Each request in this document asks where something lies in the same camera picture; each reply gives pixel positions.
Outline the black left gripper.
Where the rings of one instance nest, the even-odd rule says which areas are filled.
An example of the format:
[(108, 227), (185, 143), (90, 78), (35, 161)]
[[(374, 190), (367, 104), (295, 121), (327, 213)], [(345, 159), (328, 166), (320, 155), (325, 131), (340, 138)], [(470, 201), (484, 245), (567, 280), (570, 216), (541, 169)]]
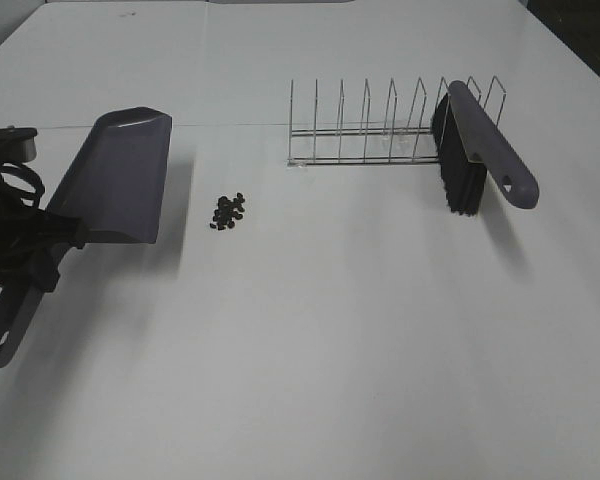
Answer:
[(80, 218), (40, 210), (38, 202), (0, 199), (0, 286), (23, 264), (26, 281), (44, 293), (53, 292), (60, 273), (50, 247), (83, 249), (87, 238), (88, 228)]

